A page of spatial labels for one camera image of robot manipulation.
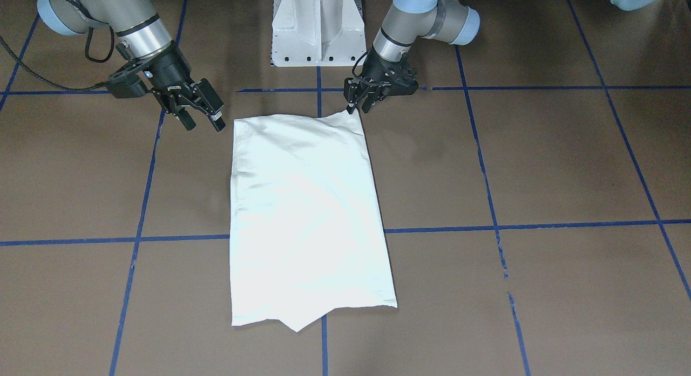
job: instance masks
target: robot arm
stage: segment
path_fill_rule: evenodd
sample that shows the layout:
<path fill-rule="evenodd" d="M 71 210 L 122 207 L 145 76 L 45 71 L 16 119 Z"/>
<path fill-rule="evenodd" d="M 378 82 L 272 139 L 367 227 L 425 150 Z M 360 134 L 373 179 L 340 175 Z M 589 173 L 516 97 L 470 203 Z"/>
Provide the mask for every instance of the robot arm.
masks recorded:
<path fill-rule="evenodd" d="M 149 0 L 39 0 L 45 24 L 62 35 L 79 35 L 89 28 L 110 25 L 118 35 L 116 46 L 127 63 L 109 77 L 106 88 L 116 98 L 146 95 L 138 73 L 150 81 L 151 92 L 166 113 L 175 115 L 187 130 L 195 122 L 185 110 L 190 106 L 204 113 L 215 130 L 225 127 L 220 109 L 223 102 L 207 79 L 190 77 L 190 66 L 168 33 Z"/>
<path fill-rule="evenodd" d="M 363 63 L 361 74 L 347 78 L 343 95 L 348 112 L 362 101 L 362 111 L 390 95 L 412 95 L 418 88 L 408 51 L 418 36 L 449 44 L 471 42 L 479 29 L 479 14 L 458 0 L 393 0 Z"/>

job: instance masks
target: black cable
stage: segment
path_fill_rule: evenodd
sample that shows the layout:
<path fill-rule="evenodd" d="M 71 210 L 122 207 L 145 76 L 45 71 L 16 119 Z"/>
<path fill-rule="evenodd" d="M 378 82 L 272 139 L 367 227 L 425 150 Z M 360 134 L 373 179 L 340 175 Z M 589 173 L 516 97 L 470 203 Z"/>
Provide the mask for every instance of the black cable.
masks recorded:
<path fill-rule="evenodd" d="M 74 7 L 76 7 L 81 12 L 86 11 L 86 8 L 84 8 L 76 0 L 65 0 L 65 1 L 71 3 Z M 43 83 L 49 84 L 50 86 L 58 88 L 60 90 L 76 91 L 76 92 L 92 91 L 92 90 L 96 90 L 97 88 L 105 87 L 107 84 L 107 83 L 97 83 L 97 84 L 94 84 L 93 86 L 84 87 L 84 88 L 72 88 L 72 87 L 67 87 L 67 86 L 62 86 L 62 85 L 56 84 L 53 81 L 50 81 L 48 78 L 41 76 L 41 74 L 36 73 L 32 69 L 30 69 L 27 65 L 25 65 L 24 62 L 17 56 L 17 54 L 15 54 L 15 52 L 12 51 L 12 49 L 7 44 L 7 42 L 5 42 L 5 39 L 2 37 L 2 35 L 0 35 L 0 45 L 2 45 L 3 49 L 5 49 L 5 51 L 7 51 L 8 54 L 10 54 L 10 57 L 12 57 L 12 59 L 14 59 L 14 61 L 17 62 L 17 64 L 19 64 L 20 67 L 25 69 L 27 71 L 27 73 L 31 74 L 34 78 L 39 79 L 39 81 L 42 81 Z"/>
<path fill-rule="evenodd" d="M 111 57 L 113 56 L 113 50 L 116 49 L 116 33 L 113 31 L 113 27 L 110 27 L 110 29 L 111 49 L 108 51 L 106 57 L 104 57 L 103 59 L 97 59 L 89 55 L 89 49 L 91 48 L 91 37 L 93 37 L 93 28 L 89 27 L 89 34 L 86 35 L 86 45 L 84 46 L 84 57 L 86 57 L 88 61 L 93 61 L 94 63 L 106 63 L 111 59 Z"/>

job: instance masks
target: white plastic base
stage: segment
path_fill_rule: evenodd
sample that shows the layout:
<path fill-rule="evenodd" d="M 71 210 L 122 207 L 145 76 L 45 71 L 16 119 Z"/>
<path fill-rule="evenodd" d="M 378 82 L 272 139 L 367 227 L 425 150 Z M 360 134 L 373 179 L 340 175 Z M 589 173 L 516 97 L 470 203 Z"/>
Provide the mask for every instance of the white plastic base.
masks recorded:
<path fill-rule="evenodd" d="M 272 26 L 278 67 L 352 66 L 365 53 L 355 0 L 274 0 Z"/>

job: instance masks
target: white cloth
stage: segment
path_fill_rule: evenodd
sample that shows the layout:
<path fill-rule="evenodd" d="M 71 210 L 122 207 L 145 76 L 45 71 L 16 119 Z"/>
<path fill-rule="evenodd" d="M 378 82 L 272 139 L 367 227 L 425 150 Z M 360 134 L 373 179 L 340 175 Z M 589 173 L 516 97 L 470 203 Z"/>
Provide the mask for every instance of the white cloth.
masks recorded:
<path fill-rule="evenodd" d="M 230 196 L 232 325 L 397 307 L 357 113 L 235 120 Z"/>

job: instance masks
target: white towel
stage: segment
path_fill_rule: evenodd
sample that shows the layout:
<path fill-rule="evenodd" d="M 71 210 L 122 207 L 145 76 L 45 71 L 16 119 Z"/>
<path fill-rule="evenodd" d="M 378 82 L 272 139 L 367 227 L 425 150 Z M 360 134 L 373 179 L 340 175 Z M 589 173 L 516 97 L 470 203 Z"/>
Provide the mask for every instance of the white towel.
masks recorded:
<path fill-rule="evenodd" d="M 357 113 L 235 120 L 230 196 L 232 325 L 397 307 Z"/>

